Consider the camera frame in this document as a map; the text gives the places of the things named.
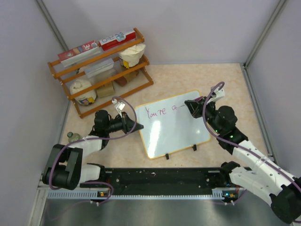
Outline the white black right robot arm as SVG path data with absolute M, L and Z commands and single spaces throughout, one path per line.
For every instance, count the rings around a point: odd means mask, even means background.
M 259 151 L 237 127 L 237 117 L 230 106 L 215 107 L 215 102 L 186 100 L 193 118 L 202 118 L 207 130 L 219 145 L 232 156 L 243 161 L 249 169 L 236 162 L 223 163 L 220 182 L 245 188 L 265 201 L 283 222 L 300 223 L 301 179 L 282 169 Z

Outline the white marker pen magenta cap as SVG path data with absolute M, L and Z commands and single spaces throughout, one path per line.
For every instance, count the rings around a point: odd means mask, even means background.
M 195 104 L 197 103 L 198 101 L 200 101 L 203 97 L 198 97 L 198 98 L 195 98 L 193 100 L 185 100 L 183 104 L 180 104 L 179 106 L 177 106 L 177 108 L 180 108 L 180 107 L 184 107 L 184 106 L 188 106 L 188 105 L 191 105 L 191 104 Z

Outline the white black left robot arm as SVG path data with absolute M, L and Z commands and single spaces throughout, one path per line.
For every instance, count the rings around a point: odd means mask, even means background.
M 83 165 L 83 158 L 103 150 L 110 140 L 116 140 L 116 137 L 110 137 L 111 133 L 122 131 L 126 135 L 143 128 L 143 125 L 130 119 L 126 112 L 112 118 L 106 110 L 97 111 L 88 136 L 68 145 L 53 146 L 42 174 L 42 182 L 53 190 L 59 188 L 73 190 L 78 184 L 87 181 L 98 187 L 103 186 L 107 176 L 101 172 L 101 165 L 95 163 Z

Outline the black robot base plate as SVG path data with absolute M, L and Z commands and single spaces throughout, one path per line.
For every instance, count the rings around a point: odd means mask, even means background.
M 211 195 L 214 189 L 222 191 L 225 198 L 238 198 L 243 189 L 225 183 L 219 168 L 105 168 L 100 178 L 82 183 L 84 188 L 105 188 L 108 183 L 114 195 Z

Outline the yellow framed whiteboard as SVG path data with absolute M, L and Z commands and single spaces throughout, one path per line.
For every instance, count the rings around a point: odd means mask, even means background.
M 193 118 L 184 104 L 185 100 L 194 100 L 200 96 L 201 93 L 195 89 L 135 108 L 137 122 L 144 126 L 140 135 L 149 159 L 210 140 L 203 120 Z

